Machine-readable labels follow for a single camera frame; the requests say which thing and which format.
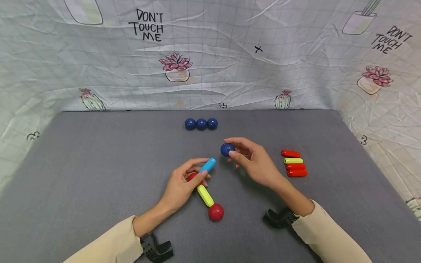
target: fabric backdrop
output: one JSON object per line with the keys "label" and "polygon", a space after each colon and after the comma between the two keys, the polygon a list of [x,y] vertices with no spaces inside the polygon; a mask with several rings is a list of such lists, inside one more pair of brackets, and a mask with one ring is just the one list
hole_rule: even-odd
{"label": "fabric backdrop", "polygon": [[416,0],[4,1],[0,189],[61,111],[335,109],[421,220],[420,17]]}

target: dark blue magnetic ball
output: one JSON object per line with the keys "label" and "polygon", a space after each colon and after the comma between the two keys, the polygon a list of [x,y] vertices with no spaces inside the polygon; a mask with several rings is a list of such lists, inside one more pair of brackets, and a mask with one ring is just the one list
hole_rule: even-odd
{"label": "dark blue magnetic ball", "polygon": [[221,146],[221,154],[224,155],[225,157],[229,157],[228,155],[229,151],[235,151],[234,145],[230,143],[224,143]]}
{"label": "dark blue magnetic ball", "polygon": [[196,128],[196,121],[193,118],[188,118],[184,125],[186,126],[187,130],[194,130]]}
{"label": "dark blue magnetic ball", "polygon": [[198,130],[205,130],[206,129],[206,120],[202,119],[202,118],[198,119],[196,121],[196,128]]}
{"label": "dark blue magnetic ball", "polygon": [[208,119],[208,129],[214,130],[218,127],[218,121],[215,118]]}

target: gray felt surface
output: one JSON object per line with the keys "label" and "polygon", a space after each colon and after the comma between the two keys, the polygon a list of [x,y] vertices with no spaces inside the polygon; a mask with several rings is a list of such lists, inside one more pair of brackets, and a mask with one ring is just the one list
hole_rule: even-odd
{"label": "gray felt surface", "polygon": [[[188,117],[215,117],[215,131],[186,131]],[[293,231],[262,222],[284,204],[228,163],[222,139],[300,151],[309,175],[290,181],[319,202],[373,262],[419,263],[421,226],[335,111],[67,112],[35,143],[0,199],[0,262],[61,262],[132,214],[155,204],[170,172],[214,157],[209,192],[219,223],[195,193],[155,230],[167,262],[321,262]],[[148,262],[141,256],[139,262]]]}

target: blue magnetic stick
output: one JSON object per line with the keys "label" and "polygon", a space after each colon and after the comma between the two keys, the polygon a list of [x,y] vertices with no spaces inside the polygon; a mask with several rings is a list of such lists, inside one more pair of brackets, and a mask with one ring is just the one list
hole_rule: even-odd
{"label": "blue magnetic stick", "polygon": [[207,161],[205,165],[202,166],[202,168],[199,170],[199,173],[204,170],[209,172],[209,170],[212,169],[212,167],[214,167],[215,164],[216,160],[214,158],[210,158],[209,161]]}

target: hand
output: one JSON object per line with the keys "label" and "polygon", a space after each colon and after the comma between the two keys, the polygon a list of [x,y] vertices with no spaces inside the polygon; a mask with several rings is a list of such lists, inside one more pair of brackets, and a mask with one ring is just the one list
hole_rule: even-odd
{"label": "hand", "polygon": [[[166,206],[172,212],[176,212],[180,209],[189,199],[193,190],[204,181],[205,178],[211,176],[207,171],[202,171],[200,174],[195,176],[190,182],[187,182],[187,178],[192,173],[197,173],[201,167],[197,164],[207,162],[208,158],[197,158],[190,159],[183,165],[175,169],[170,176],[165,193],[162,196],[160,203]],[[204,186],[208,186],[206,181],[203,182]]]}
{"label": "hand", "polygon": [[277,184],[285,179],[262,146],[241,137],[227,138],[224,141],[236,148],[235,151],[229,152],[228,161],[235,160],[236,167],[242,165],[257,183],[275,189]]}

